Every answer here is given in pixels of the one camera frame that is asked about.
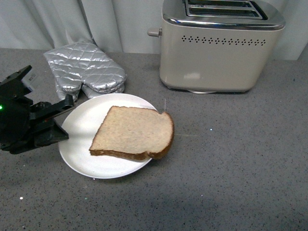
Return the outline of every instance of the plate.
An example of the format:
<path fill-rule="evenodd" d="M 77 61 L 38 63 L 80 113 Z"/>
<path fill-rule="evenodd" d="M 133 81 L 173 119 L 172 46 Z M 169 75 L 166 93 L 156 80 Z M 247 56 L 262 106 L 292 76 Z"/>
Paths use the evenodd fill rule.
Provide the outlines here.
<path fill-rule="evenodd" d="M 66 164 L 84 176 L 96 179 L 122 177 L 139 170 L 151 161 L 151 158 L 133 161 L 112 156 L 90 155 L 89 148 L 92 140 L 112 106 L 156 110 L 153 105 L 142 98 L 114 93 L 85 101 L 72 111 L 62 125 L 69 139 L 59 142 L 59 150 Z"/>

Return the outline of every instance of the white curtain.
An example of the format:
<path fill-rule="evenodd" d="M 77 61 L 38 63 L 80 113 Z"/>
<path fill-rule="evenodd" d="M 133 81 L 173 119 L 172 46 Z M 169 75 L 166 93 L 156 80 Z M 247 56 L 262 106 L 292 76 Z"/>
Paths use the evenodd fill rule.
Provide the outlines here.
<path fill-rule="evenodd" d="M 308 61 L 308 1 L 264 0 L 286 19 L 273 59 Z M 43 49 L 93 39 L 103 51 L 159 53 L 147 36 L 163 0 L 0 0 L 0 47 Z"/>

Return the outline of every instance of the quilted oven mitt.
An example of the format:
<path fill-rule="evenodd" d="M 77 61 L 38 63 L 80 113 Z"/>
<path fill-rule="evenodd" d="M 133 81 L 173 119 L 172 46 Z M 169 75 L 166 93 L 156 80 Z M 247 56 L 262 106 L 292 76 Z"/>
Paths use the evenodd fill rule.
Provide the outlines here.
<path fill-rule="evenodd" d="M 126 74 L 123 68 L 90 41 L 56 48 L 44 56 L 55 76 L 60 100 L 70 94 L 76 101 L 80 90 L 89 99 L 124 91 Z"/>

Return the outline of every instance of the toaster lever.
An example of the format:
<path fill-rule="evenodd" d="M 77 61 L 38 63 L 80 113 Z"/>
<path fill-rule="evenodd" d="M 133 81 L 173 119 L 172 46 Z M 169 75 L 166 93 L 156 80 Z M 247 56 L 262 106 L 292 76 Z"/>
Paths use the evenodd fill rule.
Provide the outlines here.
<path fill-rule="evenodd" d="M 150 28 L 148 29 L 148 36 L 159 37 L 162 35 L 162 28 Z"/>

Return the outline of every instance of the bread slice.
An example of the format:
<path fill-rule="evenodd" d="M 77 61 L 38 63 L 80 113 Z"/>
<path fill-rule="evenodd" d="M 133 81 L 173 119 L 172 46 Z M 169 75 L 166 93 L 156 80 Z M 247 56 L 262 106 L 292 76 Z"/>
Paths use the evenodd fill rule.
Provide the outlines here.
<path fill-rule="evenodd" d="M 173 137 L 174 123 L 167 112 L 112 106 L 89 151 L 131 160 L 160 159 L 169 151 Z"/>

